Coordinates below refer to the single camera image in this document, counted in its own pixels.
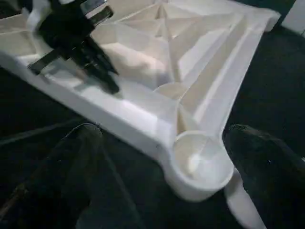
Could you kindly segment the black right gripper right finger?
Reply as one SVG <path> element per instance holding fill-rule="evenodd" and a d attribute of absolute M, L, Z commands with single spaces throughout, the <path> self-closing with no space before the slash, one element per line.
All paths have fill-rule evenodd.
<path fill-rule="evenodd" d="M 224 146 L 268 229 L 305 227 L 305 162 L 283 140 L 248 125 L 232 125 Z"/>

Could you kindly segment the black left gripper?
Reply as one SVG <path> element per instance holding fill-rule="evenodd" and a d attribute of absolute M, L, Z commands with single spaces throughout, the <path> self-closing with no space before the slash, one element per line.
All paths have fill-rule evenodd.
<path fill-rule="evenodd" d="M 88 76 L 98 79 L 109 93 L 118 93 L 119 86 L 107 71 L 119 73 L 91 37 L 96 26 L 112 16 L 113 11 L 104 0 L 28 1 L 28 27 L 49 50 L 28 68 L 40 74 L 58 58 L 71 59 Z"/>

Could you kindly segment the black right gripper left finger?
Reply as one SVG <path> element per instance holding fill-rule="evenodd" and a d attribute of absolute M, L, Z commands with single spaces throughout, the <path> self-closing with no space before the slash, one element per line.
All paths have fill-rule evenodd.
<path fill-rule="evenodd" d="M 91 203 L 101 161 L 100 126 L 73 128 L 0 207 L 2 229 L 73 229 Z"/>

